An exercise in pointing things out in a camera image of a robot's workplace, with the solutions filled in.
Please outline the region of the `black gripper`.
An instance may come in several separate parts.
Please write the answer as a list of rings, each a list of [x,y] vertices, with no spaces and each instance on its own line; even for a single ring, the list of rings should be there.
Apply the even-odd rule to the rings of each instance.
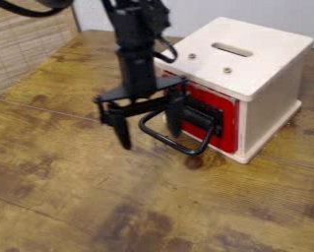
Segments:
[[[100,109],[100,122],[115,129],[118,140],[126,150],[131,149],[131,141],[126,117],[115,110],[104,109],[103,104],[122,99],[135,102],[139,98],[148,98],[156,92],[167,91],[166,119],[167,127],[175,138],[182,132],[182,116],[186,96],[178,88],[171,88],[182,84],[186,79],[182,77],[158,77],[154,68],[154,58],[166,63],[174,63],[178,59],[178,52],[171,51],[173,58],[151,49],[124,51],[116,50],[118,63],[120,69],[122,82],[118,87],[103,92],[95,97],[95,104]]]

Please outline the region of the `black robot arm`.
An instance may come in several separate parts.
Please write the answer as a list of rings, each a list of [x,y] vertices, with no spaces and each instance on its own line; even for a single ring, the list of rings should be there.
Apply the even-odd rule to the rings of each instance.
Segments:
[[[170,26],[170,10],[160,0],[102,0],[115,28],[116,55],[122,82],[95,97],[100,122],[114,127],[122,147],[131,149],[126,118],[146,112],[159,113],[183,100],[186,79],[156,77],[154,58],[174,63],[178,52],[163,38]]]

